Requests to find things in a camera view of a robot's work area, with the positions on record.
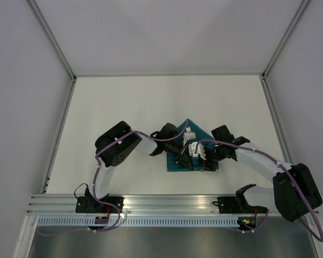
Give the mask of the teal cloth napkin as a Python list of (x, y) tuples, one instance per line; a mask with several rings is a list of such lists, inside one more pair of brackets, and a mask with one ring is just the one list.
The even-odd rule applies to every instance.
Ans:
[[(199, 127), (196, 123), (191, 121), (190, 119), (186, 119), (188, 121), (188, 126), (191, 131), (196, 134), (196, 138), (193, 140), (189, 140), (187, 143), (191, 144), (193, 142), (197, 142), (202, 139), (214, 139), (210, 134), (205, 132), (201, 127)], [(213, 142), (203, 142), (202, 145), (204, 147), (208, 147), (209, 149), (213, 149), (215, 147), (215, 143)], [(167, 153), (166, 154), (166, 162), (167, 162), (167, 171), (179, 172), (179, 171), (189, 171), (189, 169), (177, 164), (175, 162), (175, 154)], [(210, 171), (209, 168), (203, 168), (200, 166), (200, 158), (193, 158), (193, 170), (194, 171)]]

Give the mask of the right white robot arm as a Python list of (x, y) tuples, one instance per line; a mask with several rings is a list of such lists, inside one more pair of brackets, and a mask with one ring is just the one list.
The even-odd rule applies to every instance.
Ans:
[(240, 213), (249, 213), (253, 208), (276, 210), (284, 219), (293, 222), (322, 205), (322, 197), (306, 165), (279, 161), (258, 149), (249, 139), (234, 137), (226, 125), (211, 133), (213, 148), (203, 145), (205, 139), (193, 148), (205, 169), (232, 159), (258, 172), (272, 184), (272, 188), (264, 188), (251, 183), (238, 189), (235, 206)]

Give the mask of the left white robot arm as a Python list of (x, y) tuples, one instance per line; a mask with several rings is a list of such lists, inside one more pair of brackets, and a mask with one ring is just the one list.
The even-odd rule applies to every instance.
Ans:
[(122, 197), (109, 196), (109, 184), (117, 166), (122, 164), (135, 150), (140, 149), (149, 156), (162, 152), (173, 155), (174, 162), (181, 167), (193, 170), (190, 140), (196, 138), (185, 121), (181, 131), (171, 123), (150, 135), (133, 130), (121, 121), (95, 141), (95, 159), (98, 162), (92, 186), (85, 184), (83, 196), (76, 196), (76, 213), (120, 213), (123, 208)]

